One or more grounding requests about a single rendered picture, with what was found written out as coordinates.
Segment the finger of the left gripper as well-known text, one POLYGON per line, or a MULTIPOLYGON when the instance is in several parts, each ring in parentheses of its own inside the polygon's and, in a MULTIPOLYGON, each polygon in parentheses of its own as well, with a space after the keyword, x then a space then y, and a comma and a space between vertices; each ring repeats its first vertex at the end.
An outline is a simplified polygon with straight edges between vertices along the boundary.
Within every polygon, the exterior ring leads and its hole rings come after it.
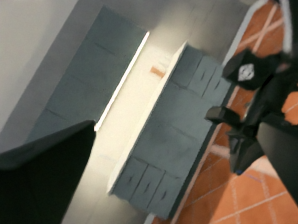
POLYGON ((238 168, 245 150, 254 142, 236 134, 223 134, 226 137, 228 148, 228 172, 233 175, 238 168))
MULTIPOLYGON (((263 156, 265 156, 265 154, 261 147, 251 145, 246 149, 236 171, 242 174, 252 163, 263 156)), ((239 177, 241 175, 237 172, 235 172, 233 176, 239 177)))

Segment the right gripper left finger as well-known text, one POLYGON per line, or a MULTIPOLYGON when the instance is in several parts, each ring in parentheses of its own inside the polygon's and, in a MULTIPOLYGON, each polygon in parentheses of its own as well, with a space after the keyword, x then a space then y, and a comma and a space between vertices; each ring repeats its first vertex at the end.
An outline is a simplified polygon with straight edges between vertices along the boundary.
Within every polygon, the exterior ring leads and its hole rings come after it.
POLYGON ((62 224, 96 138, 86 120, 0 153, 0 224, 62 224))

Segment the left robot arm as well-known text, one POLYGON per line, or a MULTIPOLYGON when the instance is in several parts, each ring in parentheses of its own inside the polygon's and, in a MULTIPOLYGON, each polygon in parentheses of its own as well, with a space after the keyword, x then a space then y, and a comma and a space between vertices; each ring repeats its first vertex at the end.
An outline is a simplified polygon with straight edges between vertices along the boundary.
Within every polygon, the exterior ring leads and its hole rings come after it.
MULTIPOLYGON (((227 62, 220 78, 243 93, 254 92, 251 98, 268 99, 282 108, 288 95, 298 94, 298 0, 278 0, 278 3, 283 32, 279 54, 259 60, 244 50, 227 62)), ((270 111, 270 107, 264 106, 249 127, 258 129, 262 122, 272 122, 298 130, 298 124, 294 128, 284 121, 284 116, 276 117, 270 111)))

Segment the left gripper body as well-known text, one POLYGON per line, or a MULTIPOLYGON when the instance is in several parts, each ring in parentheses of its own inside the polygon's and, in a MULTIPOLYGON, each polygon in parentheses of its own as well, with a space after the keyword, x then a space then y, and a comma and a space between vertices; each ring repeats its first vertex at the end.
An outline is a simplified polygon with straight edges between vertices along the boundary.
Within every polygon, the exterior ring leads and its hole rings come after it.
POLYGON ((284 116, 284 114, 281 112, 281 107, 277 103, 264 98, 251 98, 249 103, 244 104, 243 106, 243 109, 245 110, 245 112, 242 116, 241 121, 238 115, 236 115, 235 113, 229 111, 224 107, 209 109, 204 117, 204 120, 214 126, 224 125, 230 129, 228 132, 229 134, 241 135, 251 140, 252 142, 254 142, 252 146, 261 147, 258 142, 258 139, 256 139, 258 135, 259 127, 258 129, 250 128, 249 124, 252 118, 261 109, 263 109, 264 106, 268 106, 271 108, 270 114, 276 117, 278 116, 278 114, 284 116), (238 126, 236 126, 237 124, 238 126), (227 125, 229 125, 230 127, 227 125))

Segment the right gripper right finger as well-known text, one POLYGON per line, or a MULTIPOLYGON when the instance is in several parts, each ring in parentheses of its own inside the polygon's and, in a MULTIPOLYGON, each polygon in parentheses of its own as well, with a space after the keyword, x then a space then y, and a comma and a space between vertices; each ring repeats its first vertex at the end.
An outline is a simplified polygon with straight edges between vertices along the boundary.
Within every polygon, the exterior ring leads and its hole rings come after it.
POLYGON ((262 122, 257 139, 271 167, 298 207, 298 130, 262 122))

